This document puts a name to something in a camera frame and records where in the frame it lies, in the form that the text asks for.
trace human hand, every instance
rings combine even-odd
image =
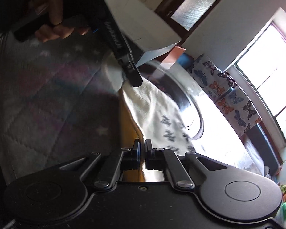
[[[47,42],[48,40],[57,38],[64,39],[74,31],[73,27],[69,28],[61,24],[63,20],[63,0],[30,0],[29,7],[35,8],[38,14],[47,9],[50,22],[55,25],[53,28],[49,25],[42,25],[40,29],[35,32],[35,36],[39,41]],[[88,30],[88,28],[77,29],[80,35],[86,34]]]

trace finger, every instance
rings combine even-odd
[[[39,31],[40,34],[42,34],[48,40],[54,40],[54,39],[58,39],[59,38],[59,35],[57,35],[53,31],[53,28],[51,28],[48,25],[42,25],[38,31]]]
[[[38,30],[34,33],[35,34],[35,37],[40,41],[40,42],[47,42],[48,39],[43,36]]]
[[[49,0],[49,17],[53,25],[58,25],[63,20],[64,0]]]
[[[59,35],[61,38],[68,37],[74,30],[74,27],[64,27],[63,25],[57,25],[53,28],[55,34]]]
[[[89,31],[89,27],[79,27],[77,28],[77,31],[80,35],[84,35]]]

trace brown wooden door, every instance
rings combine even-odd
[[[182,38],[205,19],[220,0],[163,0],[155,12]]]

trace window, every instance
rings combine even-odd
[[[220,0],[163,0],[155,12],[182,38],[182,43]]]
[[[236,63],[286,140],[286,38],[271,23]]]

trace yellow fabric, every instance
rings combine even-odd
[[[121,147],[133,147],[135,139],[139,139],[141,145],[144,145],[143,134],[132,119],[130,111],[127,109],[123,99],[122,90],[119,90],[120,95],[120,130],[121,130]],[[124,171],[123,181],[125,182],[144,182],[142,167],[140,170]]]

